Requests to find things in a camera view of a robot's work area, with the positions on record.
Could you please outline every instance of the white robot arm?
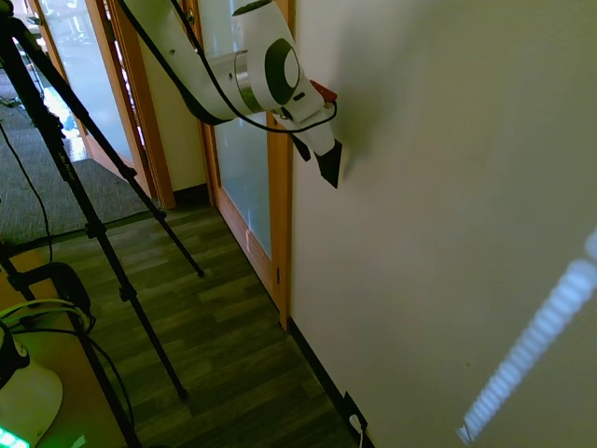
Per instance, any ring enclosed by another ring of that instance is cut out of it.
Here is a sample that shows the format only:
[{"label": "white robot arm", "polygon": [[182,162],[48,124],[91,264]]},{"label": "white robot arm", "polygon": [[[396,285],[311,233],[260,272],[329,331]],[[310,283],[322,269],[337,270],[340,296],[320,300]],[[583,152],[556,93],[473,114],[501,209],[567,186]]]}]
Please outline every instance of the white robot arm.
[{"label": "white robot arm", "polygon": [[307,161],[312,150],[322,176],[338,186],[341,143],[329,125],[336,105],[326,104],[305,77],[295,42],[274,1],[258,0],[237,9],[232,23],[240,50],[210,61],[199,43],[194,49],[188,41],[175,0],[120,0],[120,4],[195,117],[217,125],[237,117],[252,122],[247,115],[271,111],[286,128],[282,132],[291,134],[302,158]]}]

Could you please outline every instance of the door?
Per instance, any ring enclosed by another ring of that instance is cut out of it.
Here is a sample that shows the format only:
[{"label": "door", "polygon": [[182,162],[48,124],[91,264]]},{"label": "door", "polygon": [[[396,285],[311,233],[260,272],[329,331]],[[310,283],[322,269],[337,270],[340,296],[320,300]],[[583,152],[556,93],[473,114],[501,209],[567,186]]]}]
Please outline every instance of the door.
[{"label": "door", "polygon": [[[238,49],[231,16],[251,1],[186,1],[187,16],[195,24],[208,58]],[[288,3],[278,2],[287,20]],[[251,119],[277,126],[273,116],[265,112]],[[266,133],[241,119],[201,128],[215,205],[280,310],[285,328],[290,259],[290,138]]]},{"label": "door", "polygon": [[[148,163],[142,158],[143,146],[104,2],[29,0],[29,3],[39,16],[40,31],[54,66],[120,158],[135,168],[137,182],[151,195],[151,175]],[[93,136],[80,122],[77,125],[88,156],[119,175]]]}]

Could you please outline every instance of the wooden floor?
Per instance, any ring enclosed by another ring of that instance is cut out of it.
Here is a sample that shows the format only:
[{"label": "wooden floor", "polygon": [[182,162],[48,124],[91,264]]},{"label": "wooden floor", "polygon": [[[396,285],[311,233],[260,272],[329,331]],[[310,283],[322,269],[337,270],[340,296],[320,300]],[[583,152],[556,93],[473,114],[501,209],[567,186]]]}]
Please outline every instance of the wooden floor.
[{"label": "wooden floor", "polygon": [[200,279],[153,219],[108,232],[190,397],[181,402],[95,240],[55,246],[90,293],[91,336],[117,362],[145,447],[348,448],[354,443],[278,324],[278,313],[218,212],[170,214]]}]

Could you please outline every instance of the green light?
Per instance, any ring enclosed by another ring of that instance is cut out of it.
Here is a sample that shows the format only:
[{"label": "green light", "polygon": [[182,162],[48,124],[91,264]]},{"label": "green light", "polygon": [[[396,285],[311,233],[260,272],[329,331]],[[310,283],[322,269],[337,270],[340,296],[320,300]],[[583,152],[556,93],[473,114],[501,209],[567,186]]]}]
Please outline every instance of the green light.
[{"label": "green light", "polygon": [[0,428],[0,448],[29,448],[29,443]]}]

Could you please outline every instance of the wooden door frame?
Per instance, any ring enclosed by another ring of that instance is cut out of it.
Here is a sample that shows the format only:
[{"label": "wooden door frame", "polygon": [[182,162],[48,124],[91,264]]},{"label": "wooden door frame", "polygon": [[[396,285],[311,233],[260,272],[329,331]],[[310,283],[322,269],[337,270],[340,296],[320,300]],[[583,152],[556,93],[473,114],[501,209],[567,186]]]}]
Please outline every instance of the wooden door frame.
[{"label": "wooden door frame", "polygon": [[[199,0],[183,0],[187,11],[196,18],[193,28],[202,44]],[[294,34],[295,0],[276,0],[290,31]],[[283,129],[268,113],[268,126]],[[280,311],[280,324],[287,330],[290,317],[290,255],[292,225],[292,160],[294,147],[288,134],[268,133],[268,168],[270,174],[271,262],[256,236],[247,227],[230,196],[222,189],[215,149],[214,127],[199,123],[208,189],[212,205],[228,223],[244,254]]]},{"label": "wooden door frame", "polygon": [[[44,21],[45,16],[39,5],[39,0],[28,1],[32,11],[36,12],[40,19]],[[127,142],[131,148],[133,160],[130,161],[122,156],[120,156],[120,159],[128,166],[135,168],[137,171],[136,180],[149,196],[153,197],[157,194],[164,208],[175,208],[172,182],[168,173],[168,165],[161,143],[160,130],[148,87],[145,64],[143,63],[137,34],[130,22],[124,17],[117,0],[107,0],[112,21],[107,19],[103,0],[85,0],[85,2],[90,13],[91,25],[98,40],[112,92],[117,102],[118,112],[122,118]],[[68,82],[68,76],[64,70],[55,42],[48,33],[46,26],[40,26],[39,28],[42,37],[47,43],[52,63]],[[141,137],[136,129],[136,119],[128,98],[126,83],[122,71],[119,70],[120,61],[115,42],[118,42],[123,65],[129,77],[129,85],[131,87],[132,99],[136,105],[139,127],[141,128],[146,144],[145,151],[141,143]],[[81,137],[85,141],[86,148],[89,149],[91,157],[120,176],[116,166],[107,158],[99,144],[88,134],[87,129],[77,118],[76,124],[81,131]]]},{"label": "wooden door frame", "polygon": [[[98,7],[103,5],[103,0],[95,1]],[[176,207],[176,201],[174,199],[172,180],[168,171],[168,162],[166,161],[166,155],[161,142],[158,118],[153,105],[149,81],[147,80],[146,66],[141,52],[139,36],[132,26],[131,21],[124,14],[119,1],[107,0],[106,3],[110,12],[114,38],[118,42],[124,69],[129,77],[132,99],[136,106],[139,126],[146,144],[145,151],[148,168],[153,177],[153,183],[161,205],[166,210],[171,210]],[[114,48],[112,57],[116,58],[113,61],[119,63],[116,47],[112,47]],[[132,115],[132,122],[134,122],[134,114],[130,104],[129,109]]]}]

